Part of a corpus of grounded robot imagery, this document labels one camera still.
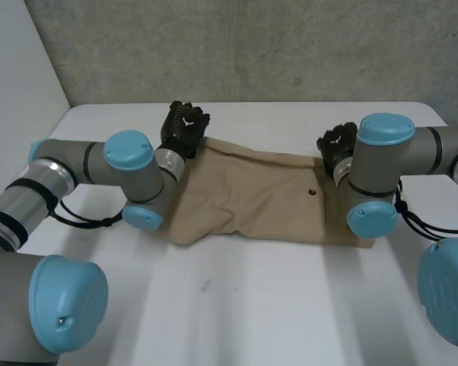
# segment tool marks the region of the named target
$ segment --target black cable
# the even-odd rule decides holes
[[[54,217],[56,220],[58,220],[61,223],[64,223],[68,226],[72,226],[78,229],[98,229],[100,227],[109,227],[122,220],[122,210],[113,217],[106,217],[105,219],[102,219],[102,220],[92,220],[92,219],[87,219],[85,217],[81,217],[80,215],[72,212],[64,204],[63,201],[60,202],[60,205],[68,214],[70,214],[71,216],[75,217],[78,220],[82,220],[85,222],[77,223],[75,221],[68,220],[65,217],[58,215],[56,212],[51,212],[50,213],[51,217]]]
[[[421,218],[419,218],[418,215],[409,211],[407,202],[402,200],[402,192],[402,181],[399,181],[398,187],[395,189],[395,209],[399,214],[402,215],[402,218],[404,219],[405,223],[407,223],[408,226],[411,229],[413,229],[417,234],[423,236],[426,239],[433,240],[435,242],[441,239],[446,239],[446,237],[433,233],[433,231],[437,231],[439,233],[458,234],[458,230],[443,229],[437,226],[430,225],[429,223],[425,223],[423,220],[421,220]]]
[[[87,223],[96,223],[98,222],[98,220],[90,220],[90,219],[87,219],[85,217],[81,217],[80,215],[77,215],[76,213],[72,212],[63,202],[63,200],[60,201],[60,205],[61,207],[68,213],[70,214],[71,216],[75,217],[76,219],[78,220],[81,220],[81,221],[85,221]]]

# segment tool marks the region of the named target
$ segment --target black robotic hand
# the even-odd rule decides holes
[[[334,168],[345,158],[353,156],[358,127],[353,122],[340,124],[326,131],[318,140],[318,149],[324,160],[326,174],[333,178]]]
[[[204,114],[200,107],[174,101],[161,127],[161,148],[170,149],[183,159],[195,158],[209,121],[210,115]]]

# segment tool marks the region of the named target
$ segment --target black ring band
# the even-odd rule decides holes
[[[6,252],[15,252],[13,245],[9,243],[8,240],[1,235],[0,235],[0,246]]]
[[[161,189],[160,189],[160,191],[158,193],[156,193],[154,196],[152,196],[151,198],[148,198],[145,201],[133,201],[129,197],[127,199],[129,200],[129,202],[132,202],[133,204],[147,204],[148,202],[151,202],[155,198],[158,198],[160,196],[160,194],[163,192],[163,189],[165,189],[164,185],[161,187]]]
[[[29,234],[24,225],[19,223],[14,217],[0,211],[0,223],[9,228],[17,237],[21,246],[29,239]]]
[[[455,159],[451,162],[450,165],[450,177],[453,178],[453,173],[455,172],[456,164],[458,163],[458,155],[455,156]]]
[[[427,127],[427,129],[433,134],[434,141],[436,142],[436,156],[434,157],[433,166],[427,174],[433,174],[437,167],[441,164],[441,158],[443,157],[443,143],[441,142],[441,136],[434,127]]]
[[[46,207],[49,212],[53,212],[58,205],[58,198],[45,186],[29,178],[19,178],[13,181],[5,190],[10,187],[26,187],[30,188],[34,192],[40,194],[40,196],[46,201]]]
[[[57,366],[57,362],[0,361],[0,366]]]
[[[176,179],[176,176],[168,169],[160,166],[160,171],[165,172],[167,175],[169,175],[173,180],[175,181],[176,184],[178,184],[178,179]]]
[[[348,183],[350,187],[358,192],[359,194],[362,194],[364,196],[370,196],[370,197],[377,197],[377,198],[384,198],[388,196],[392,196],[395,193],[395,189],[388,191],[388,192],[371,192],[371,191],[365,191],[364,189],[358,188],[356,185],[351,183],[351,180],[348,179]]]
[[[90,143],[86,149],[85,149],[85,154],[83,155],[83,175],[85,176],[86,180],[89,181],[91,185],[94,185],[92,177],[90,176],[89,172],[89,157],[90,157],[90,152],[92,151],[93,146],[96,143]]]

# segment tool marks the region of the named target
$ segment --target light blue joint cap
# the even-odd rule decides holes
[[[400,114],[375,113],[361,120],[358,140],[366,145],[391,146],[411,139],[415,134],[412,120]]]
[[[156,231],[163,223],[163,218],[158,213],[138,206],[125,206],[122,218],[130,225],[146,231]]]
[[[458,238],[426,249],[419,261],[418,293],[431,325],[458,346]]]
[[[107,140],[104,158],[112,168],[132,172],[147,166],[154,158],[154,151],[144,133],[126,130]]]
[[[31,164],[34,161],[34,154],[36,153],[37,149],[39,149],[39,145],[45,140],[38,140],[35,143],[32,143],[31,150],[29,150],[29,157],[27,161]]]
[[[359,238],[378,238],[394,229],[397,211],[388,202],[368,201],[353,207],[348,212],[346,221]]]
[[[37,340],[55,354],[83,347],[102,322],[107,300],[100,267],[61,255],[44,257],[29,284],[29,317]]]

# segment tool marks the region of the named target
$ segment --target white table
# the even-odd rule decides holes
[[[207,103],[206,134],[266,151],[318,155],[326,129],[392,112],[417,126],[444,125],[419,103]],[[168,104],[73,108],[52,137],[106,140],[145,132],[152,144]],[[403,179],[424,220],[458,228],[458,187],[446,177]],[[423,189],[427,185],[428,193]],[[115,214],[118,188],[80,186],[65,199],[86,217]],[[458,348],[427,322],[416,293],[429,245],[400,220],[373,249],[209,236],[171,245],[126,223],[74,230],[47,219],[22,252],[98,263],[108,277],[105,320],[85,348],[60,364],[162,366],[458,366]]]

